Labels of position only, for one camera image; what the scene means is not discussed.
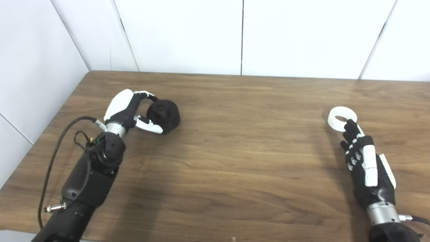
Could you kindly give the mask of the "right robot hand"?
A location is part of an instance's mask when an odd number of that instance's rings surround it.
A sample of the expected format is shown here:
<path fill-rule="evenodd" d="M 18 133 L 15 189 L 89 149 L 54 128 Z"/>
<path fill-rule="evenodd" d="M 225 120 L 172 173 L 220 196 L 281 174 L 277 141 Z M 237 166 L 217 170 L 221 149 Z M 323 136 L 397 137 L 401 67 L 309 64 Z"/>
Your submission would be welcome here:
<path fill-rule="evenodd" d="M 359 206 L 387 202 L 396 205 L 393 174 L 388 163 L 376 153 L 372 136 L 364 135 L 358 124 L 348 119 L 340 146 L 353 181 L 353 194 Z"/>

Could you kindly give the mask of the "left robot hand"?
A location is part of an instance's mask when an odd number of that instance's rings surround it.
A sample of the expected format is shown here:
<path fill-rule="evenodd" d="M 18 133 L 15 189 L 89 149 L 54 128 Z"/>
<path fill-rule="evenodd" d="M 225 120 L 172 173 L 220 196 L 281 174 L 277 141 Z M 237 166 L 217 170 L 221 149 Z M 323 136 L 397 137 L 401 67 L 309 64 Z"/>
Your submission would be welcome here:
<path fill-rule="evenodd" d="M 109 103 L 103 117 L 105 127 L 103 130 L 123 138 L 132 128 L 139 128 L 152 133 L 162 134 L 161 126 L 156 125 L 149 118 L 137 115 L 138 107 L 142 100 L 149 99 L 153 102 L 159 99 L 148 91 L 132 91 L 125 89 L 115 95 Z"/>

